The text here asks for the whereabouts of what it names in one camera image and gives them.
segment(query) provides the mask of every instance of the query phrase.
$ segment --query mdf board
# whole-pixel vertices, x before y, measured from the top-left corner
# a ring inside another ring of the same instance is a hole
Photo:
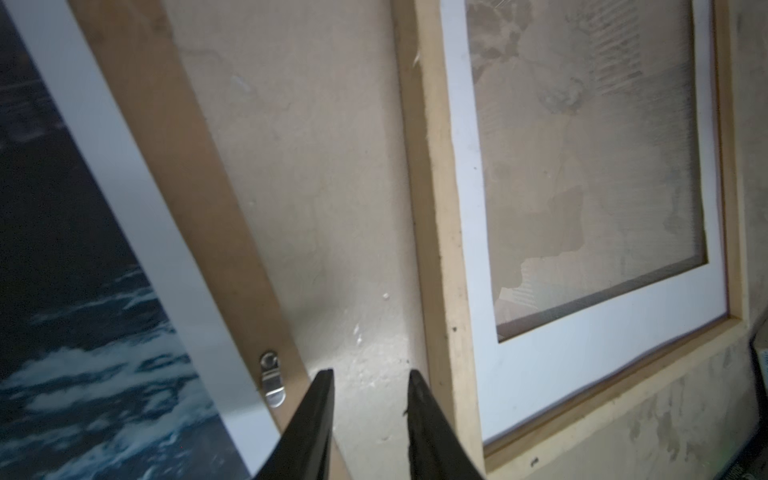
[[[257,382],[261,354],[278,353],[286,400],[270,412],[284,430],[309,378],[180,63],[161,2],[69,4]],[[335,443],[331,476],[349,477]]]
[[[430,388],[482,472],[440,4],[393,0],[392,7]]]

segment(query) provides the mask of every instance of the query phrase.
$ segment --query dark object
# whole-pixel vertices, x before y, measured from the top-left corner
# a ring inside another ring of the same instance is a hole
[[[413,480],[482,480],[418,370],[408,381],[408,437]]]
[[[758,430],[746,447],[717,477],[718,480],[767,480],[768,431]]]
[[[326,480],[333,425],[333,370],[320,371],[256,480]],[[432,397],[422,374],[408,382],[413,480],[482,480]]]
[[[333,425],[333,370],[320,370],[256,480],[326,480]]]

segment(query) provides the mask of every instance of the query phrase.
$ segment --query dark blue water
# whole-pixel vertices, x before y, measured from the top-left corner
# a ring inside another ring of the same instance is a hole
[[[247,478],[141,269],[36,313],[0,380],[0,478]]]

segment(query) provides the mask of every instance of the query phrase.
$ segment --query wooden board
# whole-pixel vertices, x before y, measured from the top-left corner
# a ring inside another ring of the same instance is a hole
[[[251,376],[278,352],[283,431],[309,377],[187,80],[160,0],[71,0],[112,95],[187,242]],[[336,444],[331,478],[349,478]]]
[[[728,309],[731,316],[744,319],[753,326],[754,319],[750,318],[749,292],[746,288],[744,181],[740,159],[736,155],[733,122],[729,0],[714,0],[713,8]]]
[[[461,277],[462,225],[439,3],[393,0],[393,11],[432,388],[449,417],[464,415],[467,423],[456,432],[476,458],[482,437],[471,425],[478,415],[467,415],[472,406],[476,412],[476,381],[474,366],[463,368],[473,363],[473,353]],[[748,333],[743,182],[733,152],[727,0],[716,0],[714,13],[730,316],[660,348],[488,445],[484,459],[490,478],[524,478]],[[464,343],[455,338],[454,328]]]
[[[482,435],[439,0],[393,0],[429,382],[469,458]]]

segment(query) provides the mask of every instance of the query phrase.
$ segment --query beige wall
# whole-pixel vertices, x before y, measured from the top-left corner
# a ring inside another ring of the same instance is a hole
[[[737,2],[734,18],[759,3]],[[336,370],[334,430],[353,478],[408,478],[407,373],[426,360],[389,1],[165,5],[302,359],[310,374]],[[768,304],[759,13],[734,29],[754,313]],[[742,343],[532,478],[711,478],[756,419]]]

